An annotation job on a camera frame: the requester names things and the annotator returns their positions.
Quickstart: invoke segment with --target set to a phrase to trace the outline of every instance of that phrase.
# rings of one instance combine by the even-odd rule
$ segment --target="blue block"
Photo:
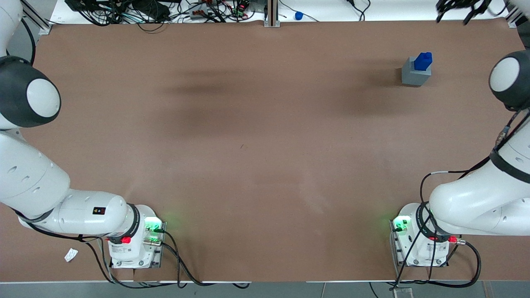
[[[414,60],[414,70],[426,71],[432,63],[432,53],[421,53],[416,60]]]

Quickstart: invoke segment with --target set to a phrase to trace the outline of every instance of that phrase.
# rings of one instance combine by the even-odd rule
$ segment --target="gray block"
[[[414,60],[416,57],[410,57],[401,68],[401,83],[406,85],[422,86],[431,76],[431,66],[426,71],[417,71],[414,69]]]

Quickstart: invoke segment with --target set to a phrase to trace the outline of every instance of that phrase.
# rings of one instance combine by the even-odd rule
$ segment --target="label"
[[[92,215],[105,215],[105,207],[94,207],[92,210]]]
[[[132,251],[130,248],[125,248],[123,246],[111,246],[112,252],[115,253],[126,253],[128,251]]]

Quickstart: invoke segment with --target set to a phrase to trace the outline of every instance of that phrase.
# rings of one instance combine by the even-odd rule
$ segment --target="black ring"
[[[436,219],[432,216],[432,214],[430,215],[430,219],[429,220],[436,227],[436,233],[434,233],[429,228],[427,228],[427,224],[423,220],[423,216],[422,216],[423,209],[426,208],[427,203],[428,202],[420,203],[420,206],[418,207],[418,209],[416,209],[416,222],[418,223],[418,227],[420,228],[420,232],[425,237],[429,238],[429,240],[433,240],[433,241],[438,242],[438,243],[442,243],[442,242],[445,242],[445,241],[449,240],[450,235],[441,235],[441,234],[438,233],[438,232],[445,232],[445,231],[443,231],[442,229],[440,229],[438,227],[438,225],[436,224]]]
[[[509,164],[505,159],[500,156],[499,151],[497,151],[496,148],[491,151],[490,160],[493,165],[495,165],[497,169],[501,170],[502,172],[522,182],[530,183],[530,174],[527,174],[521,171],[520,169],[514,167],[513,165]]]
[[[136,232],[138,231],[138,226],[140,226],[140,211],[138,211],[138,208],[134,204],[127,203],[129,205],[134,213],[134,219],[132,226],[125,232],[123,235],[120,235],[119,237],[107,237],[110,242],[114,244],[121,244],[121,238],[123,237],[132,237]]]

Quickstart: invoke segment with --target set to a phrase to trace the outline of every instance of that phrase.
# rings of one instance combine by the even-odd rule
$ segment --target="white table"
[[[322,22],[351,22],[359,21],[359,12],[357,12],[346,0],[282,0],[297,11],[314,17]],[[367,0],[356,0],[356,6],[363,10]],[[366,11],[366,21],[429,21],[435,20],[438,16],[436,11],[437,0],[372,0],[370,8]],[[498,13],[504,7],[502,0],[492,0],[490,10]],[[182,10],[188,9],[186,0],[182,0]],[[286,6],[279,4],[278,9],[280,22],[312,22],[308,17],[301,21],[294,18],[295,12]],[[469,12],[469,9],[452,10],[444,15],[444,20],[463,20]],[[176,13],[176,7],[171,9],[171,13]],[[504,17],[507,11],[504,11],[498,17]],[[478,15],[475,19],[493,19],[495,18],[489,11]],[[72,11],[64,0],[58,0],[55,9],[50,18],[51,21],[61,24],[89,24],[79,13]],[[262,13],[255,13],[249,21],[263,20]]]

